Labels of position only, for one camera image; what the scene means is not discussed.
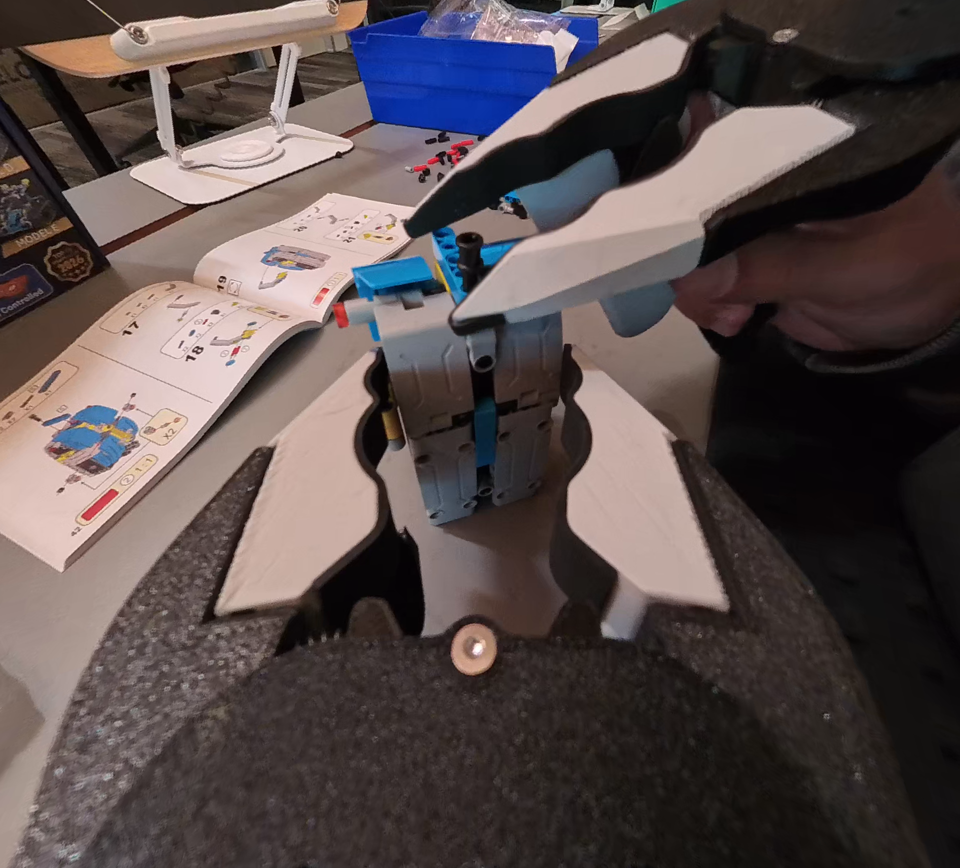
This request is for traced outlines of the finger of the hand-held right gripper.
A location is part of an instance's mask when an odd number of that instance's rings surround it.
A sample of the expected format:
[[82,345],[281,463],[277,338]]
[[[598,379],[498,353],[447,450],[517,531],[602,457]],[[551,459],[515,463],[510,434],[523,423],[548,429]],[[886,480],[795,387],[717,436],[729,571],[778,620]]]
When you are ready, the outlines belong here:
[[407,218],[408,235],[455,224],[599,151],[640,144],[686,106],[692,48],[665,32],[564,74],[431,189]]
[[699,262],[711,216],[855,132],[818,106],[738,108],[668,167],[519,242],[454,308],[450,327],[471,334],[682,277]]

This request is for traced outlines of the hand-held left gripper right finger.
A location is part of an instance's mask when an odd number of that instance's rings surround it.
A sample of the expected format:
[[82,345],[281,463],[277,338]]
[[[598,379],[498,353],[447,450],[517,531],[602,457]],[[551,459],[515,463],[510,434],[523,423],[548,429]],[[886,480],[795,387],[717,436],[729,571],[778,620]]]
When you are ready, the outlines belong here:
[[564,348],[560,441],[567,476],[551,536],[551,574],[631,642],[656,604],[730,611],[685,480],[676,437],[575,346]]

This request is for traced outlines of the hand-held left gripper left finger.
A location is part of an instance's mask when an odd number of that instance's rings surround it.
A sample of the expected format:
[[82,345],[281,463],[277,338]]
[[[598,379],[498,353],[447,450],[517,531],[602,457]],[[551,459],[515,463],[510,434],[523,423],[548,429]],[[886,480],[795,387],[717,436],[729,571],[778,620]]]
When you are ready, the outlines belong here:
[[275,437],[216,618],[294,605],[384,533],[384,379],[382,352],[365,352]]

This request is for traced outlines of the black brick axle pin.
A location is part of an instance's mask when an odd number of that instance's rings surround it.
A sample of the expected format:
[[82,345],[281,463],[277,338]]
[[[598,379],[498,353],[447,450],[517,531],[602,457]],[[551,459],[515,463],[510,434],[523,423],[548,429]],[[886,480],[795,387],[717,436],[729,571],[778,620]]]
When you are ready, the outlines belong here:
[[457,270],[460,273],[462,291],[471,293],[482,281],[486,266],[483,261],[484,238],[477,232],[468,231],[456,236],[458,248]]

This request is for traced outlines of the blue brick toy car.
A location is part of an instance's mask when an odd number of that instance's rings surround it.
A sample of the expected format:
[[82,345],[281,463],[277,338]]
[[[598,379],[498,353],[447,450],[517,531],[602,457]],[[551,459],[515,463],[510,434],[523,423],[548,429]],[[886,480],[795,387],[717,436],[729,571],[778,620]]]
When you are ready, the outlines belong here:
[[339,327],[366,325],[410,449],[429,521],[531,498],[542,487],[564,355],[559,314],[457,334],[458,306],[436,264],[408,257],[357,266]]

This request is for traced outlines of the blue brick beam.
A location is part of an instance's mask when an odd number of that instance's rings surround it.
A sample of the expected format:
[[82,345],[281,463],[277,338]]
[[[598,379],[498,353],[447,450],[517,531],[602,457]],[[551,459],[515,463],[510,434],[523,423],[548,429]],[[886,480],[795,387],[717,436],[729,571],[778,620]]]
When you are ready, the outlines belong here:
[[[454,232],[453,228],[448,226],[433,232],[431,242],[438,280],[443,283],[455,305],[462,303],[468,295],[462,289],[460,273],[457,270],[458,248],[455,240],[457,236],[458,234]],[[482,280],[521,241],[522,238],[510,238],[490,243],[486,243],[484,240],[483,262],[486,266],[486,273]]]

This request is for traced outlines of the grey desk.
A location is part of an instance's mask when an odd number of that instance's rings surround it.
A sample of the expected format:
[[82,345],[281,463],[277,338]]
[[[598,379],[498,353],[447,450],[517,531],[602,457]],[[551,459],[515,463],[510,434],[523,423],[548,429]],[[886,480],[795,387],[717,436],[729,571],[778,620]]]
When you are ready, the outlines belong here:
[[[124,174],[68,195],[98,239],[111,242],[111,269],[2,328],[2,398],[41,371],[129,292],[163,281],[189,281],[196,264],[225,241],[273,224],[333,191],[412,206],[425,185],[404,171],[424,157],[427,132],[370,117],[360,85],[294,110],[299,123],[344,134],[354,149],[334,159],[189,216],[154,201]],[[706,444],[717,360],[696,326],[672,310],[644,334],[614,334],[602,309],[563,316],[579,347],[672,432]],[[148,494],[65,573],[2,538],[2,669],[24,693],[2,710],[1,859],[11,863],[27,825],[46,757],[70,696],[125,599],[248,454],[267,445],[370,345],[366,329],[295,336],[258,370],[204,437]],[[402,502],[418,493],[404,454],[382,462],[394,518],[421,551],[425,630],[438,634],[477,614],[512,634],[546,634],[563,603],[547,564],[548,531],[563,479],[554,439],[545,489],[502,513],[462,525],[431,527]]]

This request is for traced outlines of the person's right hand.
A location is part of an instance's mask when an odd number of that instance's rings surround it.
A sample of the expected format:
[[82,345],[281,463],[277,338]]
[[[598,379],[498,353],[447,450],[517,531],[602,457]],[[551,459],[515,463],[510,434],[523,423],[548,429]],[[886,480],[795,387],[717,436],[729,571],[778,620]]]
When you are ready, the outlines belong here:
[[772,231],[670,286],[686,318],[722,336],[769,305],[811,349],[916,348],[958,320],[958,157],[881,210]]

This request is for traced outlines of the crumpled clear plastic bag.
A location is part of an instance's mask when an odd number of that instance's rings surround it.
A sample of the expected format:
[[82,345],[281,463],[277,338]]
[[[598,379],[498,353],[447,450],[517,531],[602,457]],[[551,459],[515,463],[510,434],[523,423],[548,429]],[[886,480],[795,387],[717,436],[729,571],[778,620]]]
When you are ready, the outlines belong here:
[[564,70],[578,44],[572,19],[518,8],[506,0],[438,0],[419,28],[420,37],[547,46],[556,71]]

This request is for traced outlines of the blue storage bin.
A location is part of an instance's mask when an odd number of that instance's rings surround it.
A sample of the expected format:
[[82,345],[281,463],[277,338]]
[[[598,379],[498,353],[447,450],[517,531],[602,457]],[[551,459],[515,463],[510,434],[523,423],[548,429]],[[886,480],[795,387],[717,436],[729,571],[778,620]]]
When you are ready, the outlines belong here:
[[[595,17],[567,17],[578,38],[571,67],[598,46],[599,29]],[[349,34],[373,120],[489,135],[558,73],[550,47],[419,36],[426,19],[412,13]]]

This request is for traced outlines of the pile of small brick parts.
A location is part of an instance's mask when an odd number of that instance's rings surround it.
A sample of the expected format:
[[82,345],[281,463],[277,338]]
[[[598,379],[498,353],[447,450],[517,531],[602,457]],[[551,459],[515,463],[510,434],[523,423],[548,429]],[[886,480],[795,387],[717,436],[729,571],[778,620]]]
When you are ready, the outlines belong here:
[[[425,147],[433,148],[434,153],[420,163],[405,165],[403,170],[416,178],[421,185],[439,183],[460,166],[470,152],[487,137],[485,133],[479,133],[456,140],[449,131],[439,130],[435,136],[424,141]],[[487,208],[492,212],[506,214],[520,220],[526,220],[529,217],[523,202],[515,192],[501,195]]]

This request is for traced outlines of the open instruction booklet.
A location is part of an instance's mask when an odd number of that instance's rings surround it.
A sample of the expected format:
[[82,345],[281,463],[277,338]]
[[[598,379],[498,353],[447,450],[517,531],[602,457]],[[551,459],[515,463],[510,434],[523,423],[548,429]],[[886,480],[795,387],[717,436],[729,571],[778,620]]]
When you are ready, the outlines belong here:
[[326,193],[117,303],[1,407],[2,535],[64,572],[270,355],[409,243],[411,206]]

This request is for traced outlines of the white adjustable stand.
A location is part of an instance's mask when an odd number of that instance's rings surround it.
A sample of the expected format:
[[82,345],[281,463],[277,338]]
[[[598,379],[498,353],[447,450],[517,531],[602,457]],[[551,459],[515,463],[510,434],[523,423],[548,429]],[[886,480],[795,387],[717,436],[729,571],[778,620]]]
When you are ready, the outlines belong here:
[[[303,48],[296,37],[332,29],[340,17],[342,0],[299,0],[271,9],[248,10],[206,17],[174,15],[121,23],[110,36],[112,53],[122,61],[145,67],[157,135],[165,159],[159,168],[135,179],[159,190],[172,185],[174,175],[225,182],[243,189],[255,188],[282,176],[281,166],[289,142],[331,144],[336,153],[346,145],[341,137],[307,134],[287,126],[298,61]],[[232,135],[210,149],[186,150],[176,142],[170,95],[169,68],[200,56],[205,49],[251,50],[254,42],[279,37],[283,45],[268,112],[268,125],[249,134]]]

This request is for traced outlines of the dark robot kit box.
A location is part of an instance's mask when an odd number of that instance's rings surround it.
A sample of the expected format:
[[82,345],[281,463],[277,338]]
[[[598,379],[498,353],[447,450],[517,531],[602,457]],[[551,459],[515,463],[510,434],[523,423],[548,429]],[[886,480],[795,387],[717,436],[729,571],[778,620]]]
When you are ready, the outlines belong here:
[[66,200],[63,179],[1,103],[1,326],[110,267]]

